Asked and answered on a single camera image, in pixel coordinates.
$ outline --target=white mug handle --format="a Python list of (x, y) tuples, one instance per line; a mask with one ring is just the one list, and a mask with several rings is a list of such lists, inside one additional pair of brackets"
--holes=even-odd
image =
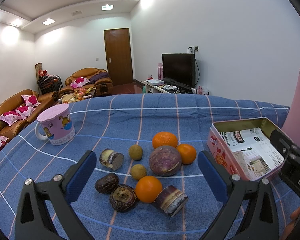
[(35, 125), (35, 129), (34, 129), (35, 135), (37, 136), (37, 138), (39, 140), (46, 141), (46, 140), (48, 140), (48, 136), (42, 135), (41, 133), (39, 133), (39, 124), (40, 123), (37, 122), (37, 124)]

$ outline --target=pink mug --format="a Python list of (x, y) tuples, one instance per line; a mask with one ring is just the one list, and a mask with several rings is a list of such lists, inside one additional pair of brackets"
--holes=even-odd
[[(38, 139), (49, 140), (53, 145), (61, 145), (70, 141), (75, 130), (69, 113), (69, 104), (52, 106), (39, 114), (35, 126), (35, 135)], [(46, 135), (39, 133), (41, 124)]]

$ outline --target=human hand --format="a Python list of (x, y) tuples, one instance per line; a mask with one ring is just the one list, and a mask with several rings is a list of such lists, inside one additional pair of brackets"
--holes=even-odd
[(293, 230), (293, 228), (294, 228), (294, 225), (295, 225), (295, 223), (296, 223), (296, 220), (297, 220), (297, 218), (298, 218), (299, 215), (300, 215), (300, 207), (298, 207), (298, 209), (295, 210), (295, 211), (291, 214), (290, 219), (291, 219), (292, 221), (291, 221), (290, 224), (288, 224), (288, 225), (286, 226), (286, 228), (284, 229), (283, 234), (282, 234), (280, 240), (285, 240), (285, 239), (288, 237), (288, 235), (291, 234), (291, 232), (292, 232), (292, 230)]

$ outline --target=black television screen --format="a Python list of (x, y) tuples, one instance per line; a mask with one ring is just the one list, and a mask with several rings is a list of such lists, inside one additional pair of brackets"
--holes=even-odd
[(194, 88), (194, 54), (162, 54), (163, 80), (166, 83)]

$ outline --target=plaid tablecloth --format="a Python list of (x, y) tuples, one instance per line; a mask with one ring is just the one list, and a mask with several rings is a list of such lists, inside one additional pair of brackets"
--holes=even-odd
[[(141, 163), (148, 175), (153, 175), (148, 159), (153, 151), (152, 137), (159, 131), (174, 133), (179, 142), (191, 144), (200, 152), (208, 149), (206, 140), (214, 121), (266, 116), (281, 127), (289, 111), (288, 107), (270, 103), (170, 94), (93, 98), (70, 104), (70, 109), (76, 136), (69, 143), (53, 146), (38, 140), (34, 122), (0, 152), (0, 228), (9, 239), (14, 239), (15, 215), (24, 180), (47, 181), (55, 174), (63, 174), (86, 150), (95, 151), (97, 156), (105, 148), (123, 153), (124, 164), (116, 173), (120, 183), (135, 187), (130, 168)], [(143, 148), (141, 161), (129, 158), (128, 149), (133, 144)], [(222, 207), (194, 162), (182, 166), (173, 177), (159, 178), (163, 187), (174, 185), (189, 196), (185, 208), (175, 217), (169, 218), (145, 203), (139, 203), (128, 213), (117, 213), (111, 208), (109, 196), (94, 188), (96, 180), (107, 172), (98, 163), (79, 200), (72, 203), (95, 239), (199, 239)], [(282, 232), (300, 200), (279, 178), (271, 185)], [(229, 237), (239, 226), (245, 207), (243, 203)], [(58, 232), (67, 239), (49, 202), (48, 209)]]

